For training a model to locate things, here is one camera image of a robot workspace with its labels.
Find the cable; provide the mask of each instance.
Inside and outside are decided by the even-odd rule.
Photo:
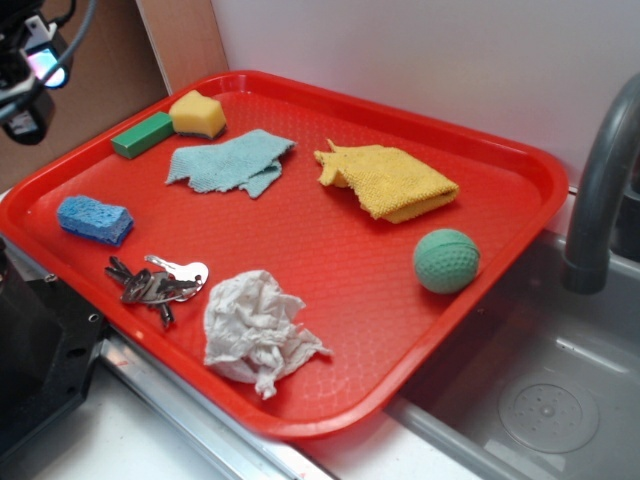
[[[69,20],[71,20],[71,17],[73,17],[74,13],[76,13],[76,0],[71,0],[69,11],[64,15],[54,18],[52,22],[55,23],[58,28],[62,28]]]
[[[45,88],[44,84],[56,73],[58,68],[62,67],[65,62],[73,55],[73,53],[80,46],[80,43],[84,40],[87,31],[89,30],[89,26],[91,25],[91,21],[93,20],[93,15],[95,14],[96,8],[98,6],[98,0],[89,0],[89,5],[87,6],[87,11],[85,12],[84,18],[82,19],[82,23],[78,28],[78,32],[74,37],[73,41],[69,44],[67,49],[64,51],[58,61],[55,63],[53,67],[49,69],[49,71],[42,77],[42,79],[36,79],[34,86],[31,90],[24,94],[24,96],[19,97],[17,100],[5,105],[0,109],[0,125],[4,125],[6,122],[11,120],[14,116],[19,114],[22,110],[29,106],[29,104],[42,92]]]

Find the rubber ball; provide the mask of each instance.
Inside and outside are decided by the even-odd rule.
[[[478,273],[480,251],[458,230],[435,230],[424,236],[413,253],[420,283],[429,291],[455,293],[469,285]]]

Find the blue sponge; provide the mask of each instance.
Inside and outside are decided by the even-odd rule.
[[[133,228],[133,218],[126,208],[83,195],[65,199],[57,215],[63,230],[116,247]]]

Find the faucet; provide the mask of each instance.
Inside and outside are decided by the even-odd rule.
[[[640,73],[614,99],[591,147],[563,254],[562,283],[567,290],[601,291],[610,249],[640,261],[639,153]]]

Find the stainless steel sink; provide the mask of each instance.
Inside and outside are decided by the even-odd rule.
[[[569,293],[563,246],[544,232],[390,410],[487,478],[640,478],[640,270],[614,256],[604,291]]]

